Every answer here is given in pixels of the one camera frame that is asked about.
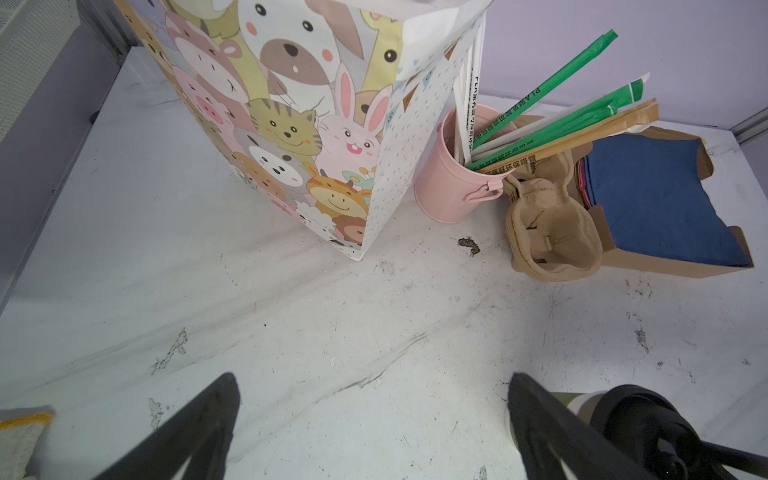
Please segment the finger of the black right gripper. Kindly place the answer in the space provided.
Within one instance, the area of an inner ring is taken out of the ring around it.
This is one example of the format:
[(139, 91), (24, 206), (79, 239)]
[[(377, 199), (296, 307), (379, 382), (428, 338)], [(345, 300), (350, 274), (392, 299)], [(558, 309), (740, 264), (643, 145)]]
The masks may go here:
[(727, 470), (727, 467), (761, 479), (767, 478), (768, 459), (765, 456), (710, 442), (703, 442), (702, 447), (703, 468), (699, 479), (736, 480), (736, 477)]

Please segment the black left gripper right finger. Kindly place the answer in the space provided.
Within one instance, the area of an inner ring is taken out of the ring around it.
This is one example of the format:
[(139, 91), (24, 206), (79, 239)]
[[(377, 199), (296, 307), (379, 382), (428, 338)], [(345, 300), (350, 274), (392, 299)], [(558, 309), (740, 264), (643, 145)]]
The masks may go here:
[(529, 479), (651, 479), (653, 475), (582, 422), (531, 376), (516, 372), (508, 411)]

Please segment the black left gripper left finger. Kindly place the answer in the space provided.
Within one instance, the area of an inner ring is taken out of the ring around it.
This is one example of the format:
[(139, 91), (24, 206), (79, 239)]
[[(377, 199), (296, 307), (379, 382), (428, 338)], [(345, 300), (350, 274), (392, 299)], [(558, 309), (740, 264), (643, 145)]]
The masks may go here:
[(97, 477), (222, 479), (240, 401), (234, 374), (222, 374)]

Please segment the green paper coffee cup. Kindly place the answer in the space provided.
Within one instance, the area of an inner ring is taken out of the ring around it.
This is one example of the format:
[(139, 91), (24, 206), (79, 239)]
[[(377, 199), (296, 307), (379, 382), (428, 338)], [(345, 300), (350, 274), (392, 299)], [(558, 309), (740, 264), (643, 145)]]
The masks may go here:
[(606, 393), (606, 390), (602, 390), (591, 393), (553, 392), (552, 395), (584, 423), (589, 424), (598, 403)]

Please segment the black plastic cup lid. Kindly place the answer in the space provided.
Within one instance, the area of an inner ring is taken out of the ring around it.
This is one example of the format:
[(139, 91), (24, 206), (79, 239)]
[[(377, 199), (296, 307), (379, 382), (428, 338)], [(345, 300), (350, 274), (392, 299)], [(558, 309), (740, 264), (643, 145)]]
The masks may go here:
[(590, 426), (659, 479), (706, 479), (703, 445), (690, 423), (663, 396), (621, 385), (599, 399)]

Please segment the cartoon animal paper gift bag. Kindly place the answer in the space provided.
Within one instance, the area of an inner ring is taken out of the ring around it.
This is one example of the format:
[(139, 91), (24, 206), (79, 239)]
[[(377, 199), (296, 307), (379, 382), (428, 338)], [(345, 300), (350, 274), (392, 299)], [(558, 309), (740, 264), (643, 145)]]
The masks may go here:
[(121, 1), (233, 171), (361, 259), (398, 207), (485, 1)]

